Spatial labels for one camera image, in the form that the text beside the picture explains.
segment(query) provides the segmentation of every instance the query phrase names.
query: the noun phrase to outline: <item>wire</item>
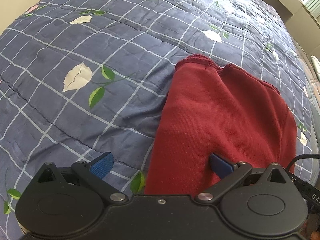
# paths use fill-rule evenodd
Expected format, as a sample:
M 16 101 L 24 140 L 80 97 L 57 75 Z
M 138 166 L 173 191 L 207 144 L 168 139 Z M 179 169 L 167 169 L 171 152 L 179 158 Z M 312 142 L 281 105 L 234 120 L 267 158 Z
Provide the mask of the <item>wire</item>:
M 289 171 L 291 166 L 298 160 L 302 159 L 320 159 L 320 154 L 303 154 L 296 156 L 292 159 L 292 161 L 288 164 L 288 166 L 285 168 L 286 171 Z

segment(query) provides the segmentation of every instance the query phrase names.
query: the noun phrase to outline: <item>checkered blanket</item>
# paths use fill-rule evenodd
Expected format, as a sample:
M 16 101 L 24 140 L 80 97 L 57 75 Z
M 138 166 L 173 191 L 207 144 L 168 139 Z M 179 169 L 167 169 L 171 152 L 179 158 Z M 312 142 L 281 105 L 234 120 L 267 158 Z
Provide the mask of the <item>checkered blanket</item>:
M 0 239 L 21 235 L 16 199 L 46 161 L 66 167 L 110 151 L 105 181 L 131 195 L 174 66 L 198 53 L 278 88 L 299 127 L 297 154 L 311 152 L 305 76 L 263 1 L 42 0 L 0 36 Z M 309 181 L 311 170 L 304 160 L 295 173 Z

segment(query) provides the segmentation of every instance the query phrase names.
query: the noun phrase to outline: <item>red garment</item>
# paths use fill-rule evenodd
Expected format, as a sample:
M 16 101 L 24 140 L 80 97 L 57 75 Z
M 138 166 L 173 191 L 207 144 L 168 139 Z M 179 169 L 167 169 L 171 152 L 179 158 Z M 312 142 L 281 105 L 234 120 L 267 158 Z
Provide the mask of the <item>red garment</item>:
M 196 195 L 218 182 L 210 153 L 257 168 L 286 167 L 295 157 L 296 123 L 274 86 L 203 55 L 181 60 L 175 70 L 145 194 Z

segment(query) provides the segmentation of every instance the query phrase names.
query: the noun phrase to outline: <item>pink petal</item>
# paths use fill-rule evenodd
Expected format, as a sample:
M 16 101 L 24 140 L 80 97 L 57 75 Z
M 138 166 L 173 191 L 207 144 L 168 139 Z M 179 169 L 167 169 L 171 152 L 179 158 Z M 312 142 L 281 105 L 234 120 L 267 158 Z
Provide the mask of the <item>pink petal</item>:
M 28 11 L 26 11 L 26 13 L 29 13 L 29 12 L 32 12 L 34 9 L 38 8 L 39 5 L 35 5 L 35 6 L 32 6 Z

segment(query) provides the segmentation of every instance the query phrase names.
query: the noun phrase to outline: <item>metal pin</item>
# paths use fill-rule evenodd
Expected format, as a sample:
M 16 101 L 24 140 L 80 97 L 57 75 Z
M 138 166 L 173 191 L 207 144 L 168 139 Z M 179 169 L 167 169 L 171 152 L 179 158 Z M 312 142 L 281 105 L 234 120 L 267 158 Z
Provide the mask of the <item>metal pin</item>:
M 110 199 L 113 201 L 123 201 L 123 200 L 125 200 L 125 194 L 113 193 L 110 195 Z
M 158 200 L 158 203 L 159 203 L 159 204 L 165 204 L 166 201 L 165 201 L 165 199 L 159 199 L 159 200 Z
M 210 201 L 213 199 L 213 195 L 207 192 L 203 192 L 198 195 L 198 199 L 202 201 Z

